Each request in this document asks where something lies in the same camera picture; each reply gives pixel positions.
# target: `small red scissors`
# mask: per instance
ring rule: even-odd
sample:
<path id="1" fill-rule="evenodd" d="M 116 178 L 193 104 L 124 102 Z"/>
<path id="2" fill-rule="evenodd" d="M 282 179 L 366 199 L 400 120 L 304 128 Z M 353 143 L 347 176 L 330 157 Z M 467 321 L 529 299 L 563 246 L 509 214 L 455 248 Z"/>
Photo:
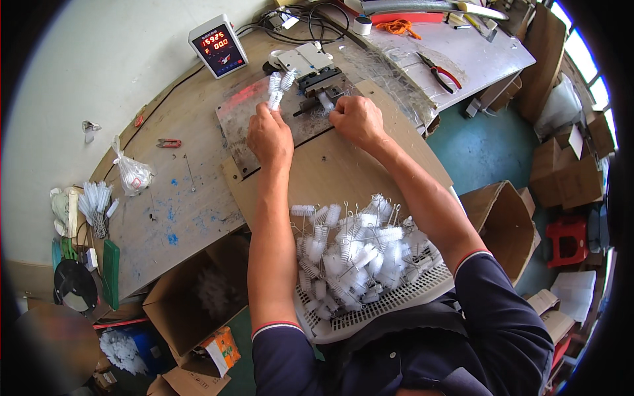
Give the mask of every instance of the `small red scissors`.
<path id="1" fill-rule="evenodd" d="M 422 53 L 417 52 L 416 54 L 418 54 L 420 59 L 422 59 L 423 63 L 425 63 L 427 66 L 429 66 L 429 68 L 431 69 L 432 74 L 434 75 L 434 77 L 436 78 L 438 83 L 440 85 L 442 85 L 442 87 L 445 88 L 450 94 L 453 94 L 453 90 L 447 85 L 447 83 L 445 83 L 445 81 L 443 81 L 442 78 L 440 78 L 439 73 L 444 74 L 447 77 L 449 77 L 451 79 L 451 81 L 453 81 L 456 84 L 458 89 L 462 89 L 462 86 L 460 85 L 460 82 L 458 81 L 458 79 L 456 79 L 456 77 L 453 76 L 453 74 L 449 73 L 447 70 L 443 69 L 440 66 L 436 66 L 434 64 L 434 62 L 430 61 L 429 58 L 427 58 Z"/>
<path id="2" fill-rule="evenodd" d="M 157 147 L 161 148 L 178 148 L 181 146 L 179 139 L 159 139 Z"/>

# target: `plastic bag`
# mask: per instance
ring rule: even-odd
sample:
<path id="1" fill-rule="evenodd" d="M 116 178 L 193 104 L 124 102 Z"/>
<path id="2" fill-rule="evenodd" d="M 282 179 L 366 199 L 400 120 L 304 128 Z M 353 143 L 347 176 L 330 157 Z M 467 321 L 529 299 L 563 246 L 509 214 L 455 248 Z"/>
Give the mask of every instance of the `plastic bag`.
<path id="1" fill-rule="evenodd" d="M 535 123 L 535 131 L 543 139 L 560 126 L 573 124 L 580 118 L 581 101 L 574 92 L 573 83 L 564 74 L 564 80 L 550 91 L 540 119 Z"/>
<path id="2" fill-rule="evenodd" d="M 121 142 L 118 136 L 112 139 L 110 145 L 117 154 L 117 158 L 112 163 L 119 164 L 123 191 L 125 191 L 127 196 L 137 195 L 152 182 L 152 168 L 149 165 L 124 156 L 123 151 L 119 150 Z"/>

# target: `white wall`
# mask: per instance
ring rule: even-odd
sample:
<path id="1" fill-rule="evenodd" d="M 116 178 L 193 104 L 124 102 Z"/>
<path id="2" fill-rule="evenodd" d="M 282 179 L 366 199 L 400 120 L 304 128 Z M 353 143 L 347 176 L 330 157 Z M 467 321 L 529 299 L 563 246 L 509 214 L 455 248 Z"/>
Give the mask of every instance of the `white wall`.
<path id="1" fill-rule="evenodd" d="M 3 131 L 5 257 L 50 264 L 49 190 L 87 180 L 113 136 L 195 63 L 191 29 L 221 13 L 242 26 L 269 1 L 71 1 L 42 37 Z M 83 120 L 103 127 L 90 144 Z"/>

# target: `orange rope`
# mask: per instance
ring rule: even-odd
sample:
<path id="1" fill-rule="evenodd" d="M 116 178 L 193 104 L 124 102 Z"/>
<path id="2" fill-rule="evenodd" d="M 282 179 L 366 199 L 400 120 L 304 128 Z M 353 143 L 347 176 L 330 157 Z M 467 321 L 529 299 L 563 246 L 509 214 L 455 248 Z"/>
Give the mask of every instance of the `orange rope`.
<path id="1" fill-rule="evenodd" d="M 415 39 L 422 39 L 422 37 L 414 33 L 414 31 L 411 29 L 411 22 L 405 19 L 397 19 L 392 22 L 380 23 L 377 25 L 377 29 L 385 29 L 391 34 L 403 34 L 407 31 Z"/>

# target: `navy polo shirt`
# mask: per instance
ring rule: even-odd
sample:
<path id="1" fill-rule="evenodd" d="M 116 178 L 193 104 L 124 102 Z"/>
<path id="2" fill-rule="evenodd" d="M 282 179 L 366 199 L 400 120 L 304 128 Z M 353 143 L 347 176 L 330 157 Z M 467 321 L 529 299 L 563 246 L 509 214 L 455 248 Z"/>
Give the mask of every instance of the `navy polo shirt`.
<path id="1" fill-rule="evenodd" d="M 398 388 L 438 389 L 447 396 L 540 394 L 552 340 L 492 254 L 468 254 L 455 286 L 469 337 L 437 328 L 386 334 L 354 353 L 340 394 L 394 395 Z M 267 323 L 252 340 L 258 395 L 327 394 L 325 363 L 315 358 L 300 327 Z"/>

